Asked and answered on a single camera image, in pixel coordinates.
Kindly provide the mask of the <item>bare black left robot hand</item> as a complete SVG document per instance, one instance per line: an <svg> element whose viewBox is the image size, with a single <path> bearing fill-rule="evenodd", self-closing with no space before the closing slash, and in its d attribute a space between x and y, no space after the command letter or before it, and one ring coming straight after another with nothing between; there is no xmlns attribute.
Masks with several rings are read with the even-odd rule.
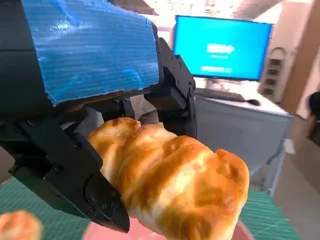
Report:
<svg viewBox="0 0 320 240"><path fill-rule="evenodd" d="M0 145L52 208L126 233L130 219L77 127L87 109L132 117L144 95L167 130L197 136L195 81L157 27L106 0L0 3Z"/></svg>

